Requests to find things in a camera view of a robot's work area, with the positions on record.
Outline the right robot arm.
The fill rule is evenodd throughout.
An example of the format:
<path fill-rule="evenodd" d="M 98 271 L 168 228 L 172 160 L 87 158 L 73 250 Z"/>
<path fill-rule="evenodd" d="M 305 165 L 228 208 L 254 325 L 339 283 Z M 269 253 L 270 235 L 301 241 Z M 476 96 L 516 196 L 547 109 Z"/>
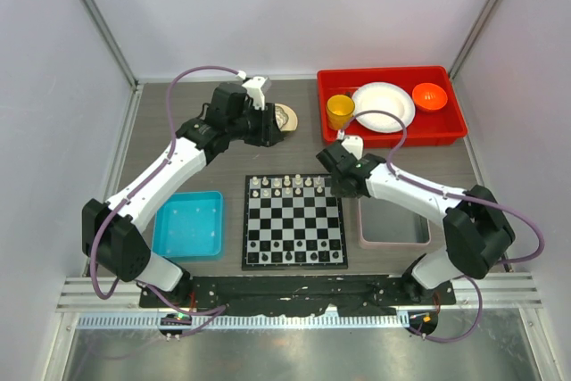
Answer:
<path fill-rule="evenodd" d="M 441 227 L 445 244 L 418 257 L 401 276 L 406 300 L 426 303 L 440 285 L 460 276 L 484 278 L 515 241 L 515 232 L 492 192 L 438 185 L 408 176 L 387 159 L 357 158 L 337 141 L 316 155 L 331 177 L 334 196 L 394 203 Z"/>

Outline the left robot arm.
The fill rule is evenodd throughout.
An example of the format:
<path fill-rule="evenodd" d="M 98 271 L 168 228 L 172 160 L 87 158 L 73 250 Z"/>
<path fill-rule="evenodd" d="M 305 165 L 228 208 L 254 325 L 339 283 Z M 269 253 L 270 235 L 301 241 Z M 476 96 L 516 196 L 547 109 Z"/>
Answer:
<path fill-rule="evenodd" d="M 170 144 L 141 175 L 108 200 L 84 205 L 82 251 L 99 298 L 112 296 L 97 281 L 98 268 L 104 268 L 117 282 L 135 281 L 172 309 L 188 302 L 190 273 L 153 252 L 142 234 L 167 200 L 232 142 L 271 147 L 297 129 L 295 112 L 267 102 L 263 87 L 260 77 L 219 84 L 201 113 L 172 133 Z"/>

